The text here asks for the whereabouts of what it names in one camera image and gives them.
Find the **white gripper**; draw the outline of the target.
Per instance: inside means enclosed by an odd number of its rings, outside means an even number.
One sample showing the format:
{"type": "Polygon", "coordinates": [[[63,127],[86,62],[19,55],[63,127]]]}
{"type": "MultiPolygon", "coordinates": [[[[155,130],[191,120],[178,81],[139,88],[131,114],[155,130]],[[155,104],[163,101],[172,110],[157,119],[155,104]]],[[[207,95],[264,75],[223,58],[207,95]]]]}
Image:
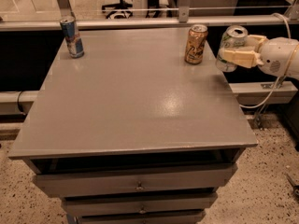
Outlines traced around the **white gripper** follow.
{"type": "Polygon", "coordinates": [[[285,37],[267,40],[264,35],[248,35],[248,47],[224,49],[222,58],[245,68],[259,65],[267,75],[299,79],[299,41],[285,37]]]}

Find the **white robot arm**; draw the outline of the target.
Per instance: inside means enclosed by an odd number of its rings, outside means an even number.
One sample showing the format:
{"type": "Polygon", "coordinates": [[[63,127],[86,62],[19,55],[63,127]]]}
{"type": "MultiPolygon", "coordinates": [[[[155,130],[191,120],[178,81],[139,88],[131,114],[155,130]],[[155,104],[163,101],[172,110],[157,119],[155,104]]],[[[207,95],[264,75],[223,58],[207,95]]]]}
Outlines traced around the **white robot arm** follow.
{"type": "Polygon", "coordinates": [[[220,56],[241,67],[257,66],[267,75],[299,79],[299,41],[296,39],[249,35],[244,47],[220,49],[220,56]]]}

